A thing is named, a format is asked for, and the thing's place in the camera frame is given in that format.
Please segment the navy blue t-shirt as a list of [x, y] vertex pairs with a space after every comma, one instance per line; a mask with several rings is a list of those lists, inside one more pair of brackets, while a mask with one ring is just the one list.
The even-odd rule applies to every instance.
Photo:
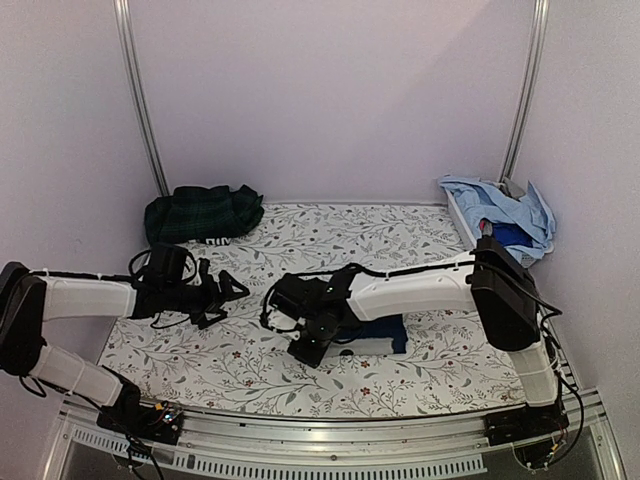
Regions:
[[357, 355], [402, 355], [407, 353], [408, 334], [403, 317], [392, 315], [366, 322], [341, 342]]

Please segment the right robot arm white sleeves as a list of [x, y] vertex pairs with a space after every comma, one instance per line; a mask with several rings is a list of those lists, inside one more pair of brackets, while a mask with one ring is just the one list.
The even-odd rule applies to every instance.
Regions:
[[286, 273], [267, 290], [259, 320], [292, 341], [299, 336], [296, 311], [344, 311], [349, 322], [340, 333], [392, 315], [476, 312], [489, 344], [509, 355], [526, 404], [543, 407], [561, 396], [543, 338], [540, 311], [546, 305], [528, 270], [484, 236], [471, 251], [435, 264], [374, 271], [350, 263], [333, 271]]

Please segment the robot arm white sleeves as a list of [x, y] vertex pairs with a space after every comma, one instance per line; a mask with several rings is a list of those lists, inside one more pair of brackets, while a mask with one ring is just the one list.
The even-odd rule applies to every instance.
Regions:
[[45, 340], [44, 323], [73, 318], [139, 319], [191, 313], [208, 264], [188, 250], [157, 245], [139, 271], [122, 275], [36, 271], [18, 261], [1, 270], [1, 369], [113, 407], [134, 387], [109, 370]]
[[349, 322], [340, 333], [392, 315], [476, 312], [489, 344], [509, 355], [526, 404], [543, 407], [561, 396], [543, 338], [540, 311], [546, 305], [528, 270], [484, 236], [471, 251], [435, 264], [374, 271], [350, 263], [333, 271], [286, 273], [267, 290], [259, 320], [292, 341], [299, 336], [296, 311], [344, 311]]

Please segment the left robot arm white sleeves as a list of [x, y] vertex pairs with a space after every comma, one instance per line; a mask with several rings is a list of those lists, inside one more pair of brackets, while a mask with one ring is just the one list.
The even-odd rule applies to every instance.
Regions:
[[18, 261], [1, 270], [1, 369], [113, 407], [134, 387], [109, 370], [45, 340], [44, 323], [73, 318], [139, 319], [191, 313], [208, 264], [188, 250], [157, 245], [139, 271], [122, 275], [36, 271]]

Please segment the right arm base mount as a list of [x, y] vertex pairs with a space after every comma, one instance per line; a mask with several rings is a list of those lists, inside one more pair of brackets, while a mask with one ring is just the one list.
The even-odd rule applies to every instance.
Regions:
[[484, 436], [490, 446], [521, 442], [516, 460], [529, 470], [547, 468], [566, 444], [569, 420], [561, 400], [543, 407], [524, 405], [484, 417]]

